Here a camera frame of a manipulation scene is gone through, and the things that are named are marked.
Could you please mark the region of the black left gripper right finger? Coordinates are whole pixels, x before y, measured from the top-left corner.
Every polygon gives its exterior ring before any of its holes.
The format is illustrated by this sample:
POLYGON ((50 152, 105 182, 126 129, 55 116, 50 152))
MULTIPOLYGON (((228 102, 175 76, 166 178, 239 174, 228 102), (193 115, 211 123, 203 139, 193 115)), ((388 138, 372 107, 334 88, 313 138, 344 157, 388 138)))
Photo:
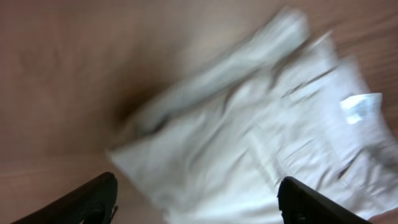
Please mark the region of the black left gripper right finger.
POLYGON ((371 224, 291 176, 277 198, 284 224, 371 224))

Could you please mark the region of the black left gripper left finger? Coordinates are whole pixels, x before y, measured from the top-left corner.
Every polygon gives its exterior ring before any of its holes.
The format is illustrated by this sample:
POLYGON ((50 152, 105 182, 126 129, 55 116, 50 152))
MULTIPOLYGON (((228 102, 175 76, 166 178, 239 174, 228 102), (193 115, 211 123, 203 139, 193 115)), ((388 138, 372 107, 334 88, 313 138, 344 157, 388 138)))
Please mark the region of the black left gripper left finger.
POLYGON ((118 180, 104 172, 12 224, 110 224, 118 211, 118 180))

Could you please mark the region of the beige cotton shorts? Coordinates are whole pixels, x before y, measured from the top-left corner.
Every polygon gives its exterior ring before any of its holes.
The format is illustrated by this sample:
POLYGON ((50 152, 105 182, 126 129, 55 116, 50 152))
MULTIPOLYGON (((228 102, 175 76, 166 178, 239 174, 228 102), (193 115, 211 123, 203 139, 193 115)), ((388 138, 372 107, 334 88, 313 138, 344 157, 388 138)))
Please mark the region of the beige cotton shorts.
POLYGON ((112 163, 168 223, 281 223, 291 176, 361 218, 397 207, 397 141, 355 62, 284 9, 132 115, 112 163))

